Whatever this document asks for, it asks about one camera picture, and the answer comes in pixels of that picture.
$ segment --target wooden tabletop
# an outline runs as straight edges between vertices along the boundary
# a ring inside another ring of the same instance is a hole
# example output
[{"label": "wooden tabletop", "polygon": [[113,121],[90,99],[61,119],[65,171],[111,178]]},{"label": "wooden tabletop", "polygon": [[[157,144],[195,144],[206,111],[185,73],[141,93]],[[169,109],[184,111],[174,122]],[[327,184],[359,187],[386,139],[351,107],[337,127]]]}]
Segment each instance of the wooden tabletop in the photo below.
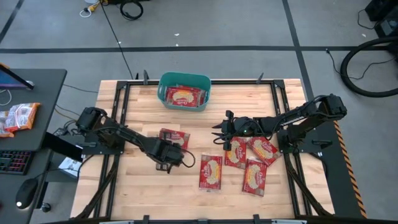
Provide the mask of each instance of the wooden tabletop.
[{"label": "wooden tabletop", "polygon": [[[290,107],[302,105],[305,97],[300,80],[284,81]],[[116,82],[102,81],[99,88],[96,107],[108,114],[111,114]],[[275,116],[268,85],[213,85],[206,110],[199,113],[166,109],[157,99],[156,91],[157,86],[131,88],[126,125],[146,136],[158,135],[161,128],[190,133],[188,150],[194,153],[197,163],[192,168],[174,167],[170,174],[156,171],[152,160],[127,143],[119,163],[112,220],[142,220],[143,215],[158,220],[251,219],[253,214],[260,214],[261,218],[294,217],[283,157],[268,168],[263,197],[243,193],[244,170],[228,166],[223,166],[220,191],[206,192],[198,188],[201,154],[224,156],[222,146],[213,144],[215,136],[211,134],[214,131],[211,127],[226,118],[226,110],[233,111],[235,116]],[[277,147],[276,136],[271,143]],[[248,150],[248,156],[254,156],[252,151]],[[333,213],[322,163],[307,154],[301,158],[308,188],[324,208]],[[71,217],[78,215],[97,191],[102,161],[103,156],[94,156],[82,167]],[[192,159],[186,156],[185,161],[189,164]],[[301,193],[296,188],[300,211],[304,213]],[[102,215],[105,206],[103,201]]]}]

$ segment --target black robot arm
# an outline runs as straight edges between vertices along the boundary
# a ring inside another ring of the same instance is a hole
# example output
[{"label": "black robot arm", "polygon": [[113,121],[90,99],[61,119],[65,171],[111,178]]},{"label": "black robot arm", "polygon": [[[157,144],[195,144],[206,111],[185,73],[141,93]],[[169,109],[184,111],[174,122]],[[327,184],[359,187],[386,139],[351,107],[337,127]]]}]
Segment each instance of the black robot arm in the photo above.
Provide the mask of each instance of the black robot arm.
[{"label": "black robot arm", "polygon": [[[291,144],[300,142],[305,135],[326,121],[340,120],[347,114],[341,98],[330,94],[328,96],[320,95],[313,100],[304,103],[302,106],[290,110],[275,117],[263,118],[234,118],[234,113],[226,112],[227,120],[213,128],[221,128],[222,133],[214,133],[219,136],[215,140],[222,139],[224,150],[231,150],[230,140],[234,136],[250,137],[264,136],[270,139],[273,134],[287,128],[287,141]],[[300,124],[292,124],[296,121],[302,121]]]},{"label": "black robot arm", "polygon": [[76,126],[86,138],[96,139],[108,148],[115,148],[124,141],[138,146],[156,163],[168,165],[167,172],[170,172],[172,166],[180,166],[184,157],[178,144],[143,136],[107,117],[105,110],[99,108],[85,108]]}]

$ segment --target black desk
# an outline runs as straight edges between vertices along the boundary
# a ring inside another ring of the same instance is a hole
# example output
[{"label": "black desk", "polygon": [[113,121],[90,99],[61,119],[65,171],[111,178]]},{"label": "black desk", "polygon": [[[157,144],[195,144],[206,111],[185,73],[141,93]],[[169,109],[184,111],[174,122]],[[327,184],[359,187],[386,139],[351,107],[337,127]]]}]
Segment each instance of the black desk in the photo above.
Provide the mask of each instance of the black desk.
[{"label": "black desk", "polygon": [[[52,169],[50,160],[53,156],[52,142],[54,136],[47,133],[47,128],[58,100],[63,81],[67,71],[62,69],[13,69],[23,79],[34,82],[33,90],[11,90],[12,101],[7,106],[0,106],[1,111],[8,110],[18,103],[41,103],[39,106],[33,128],[18,131],[14,138],[0,138],[0,150],[36,151],[27,175],[0,174],[0,209],[1,223],[29,223],[33,209],[44,195],[47,174],[39,178],[39,187],[34,196],[34,201],[29,207],[20,210],[16,207],[16,193],[26,179],[33,178],[46,170]],[[7,95],[1,95],[0,100],[7,100]]]},{"label": "black desk", "polygon": [[[29,131],[16,132],[14,138],[0,139],[0,149],[36,151],[42,147],[44,134],[47,132],[67,71],[61,69],[13,69],[12,71],[21,78],[32,81],[35,87],[33,90],[10,90],[12,101],[7,106],[0,106],[0,110],[7,111],[19,103],[41,105],[37,109],[33,128]],[[0,97],[2,100],[8,95],[3,93]]]}]

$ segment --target snack package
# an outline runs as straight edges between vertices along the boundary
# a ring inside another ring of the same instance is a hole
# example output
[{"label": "snack package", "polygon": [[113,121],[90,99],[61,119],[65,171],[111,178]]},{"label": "snack package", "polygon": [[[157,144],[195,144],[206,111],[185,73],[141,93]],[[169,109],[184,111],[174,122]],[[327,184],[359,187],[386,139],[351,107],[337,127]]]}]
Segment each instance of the snack package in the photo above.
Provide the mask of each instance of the snack package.
[{"label": "snack package", "polygon": [[233,166],[244,169],[246,166],[246,138],[233,137],[231,150],[225,151],[226,166]]},{"label": "snack package", "polygon": [[165,101],[170,105],[198,107],[205,102],[206,91],[199,88],[177,85],[166,89]]},{"label": "snack package", "polygon": [[184,133],[182,131],[173,131],[169,129],[162,128],[159,133],[159,138],[163,140],[172,141],[173,143],[180,144],[182,149],[188,149],[188,140],[190,134]]},{"label": "snack package", "polygon": [[195,93],[198,93],[198,95],[199,95],[199,105],[198,106],[204,104],[205,96],[206,96],[205,90],[201,90],[201,89],[195,88],[195,87],[184,86],[184,85],[179,85],[178,87],[182,88],[184,90],[190,90],[190,91],[194,91]]},{"label": "snack package", "polygon": [[179,87],[168,87],[167,91],[166,102],[170,105],[186,107],[197,107],[199,105],[198,92]]},{"label": "snack package", "polygon": [[11,107],[5,125],[5,130],[14,132],[32,129],[37,107],[40,103],[21,103]]},{"label": "snack package", "polygon": [[0,138],[14,137],[14,134],[5,130],[8,111],[0,111]]},{"label": "snack package", "polygon": [[199,189],[221,189],[222,156],[201,155]]},{"label": "snack package", "polygon": [[267,166],[255,159],[247,159],[244,170],[243,192],[264,196]]},{"label": "snack package", "polygon": [[256,156],[267,166],[270,166],[280,157],[280,152],[264,137],[253,137],[249,140],[248,146]]}]

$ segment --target concrete floor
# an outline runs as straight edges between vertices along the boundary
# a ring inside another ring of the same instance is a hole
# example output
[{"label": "concrete floor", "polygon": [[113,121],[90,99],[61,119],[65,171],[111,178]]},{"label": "concrete floor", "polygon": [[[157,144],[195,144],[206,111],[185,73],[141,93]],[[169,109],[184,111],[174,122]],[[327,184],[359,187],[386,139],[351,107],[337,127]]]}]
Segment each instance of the concrete floor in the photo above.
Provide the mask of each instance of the concrete floor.
[{"label": "concrete floor", "polygon": [[[122,47],[175,47],[266,45],[293,46],[285,0],[153,0],[138,21],[124,20],[117,7],[106,12]],[[356,23],[357,12],[370,0],[288,0],[301,46],[354,46],[377,38],[373,30]],[[0,1],[0,30],[18,0]],[[1,40],[3,49],[67,49],[117,47],[101,9],[90,18],[78,13],[83,0],[25,0],[8,32]],[[372,25],[367,15],[361,22]],[[0,54],[0,62],[12,68],[65,68],[65,83],[97,90],[101,80],[129,79],[119,52]],[[332,52],[337,66],[347,52]],[[295,51],[216,50],[174,52],[126,52],[133,73],[149,72],[152,79],[169,71],[206,74],[211,78],[303,78]],[[314,95],[334,93],[342,97],[348,115],[340,121],[369,218],[398,220],[395,185],[398,177],[395,118],[398,96],[372,99],[355,95],[333,72],[324,51],[303,52]],[[361,52],[349,65],[352,76],[360,76],[366,66],[389,59],[385,52]],[[397,64],[375,65],[358,85],[368,90],[396,88]],[[96,95],[64,87],[58,104],[80,113],[95,104]],[[49,131],[67,119],[54,113]],[[75,184],[52,184],[45,200],[53,210],[35,211],[31,223],[66,220],[69,217]]]}]

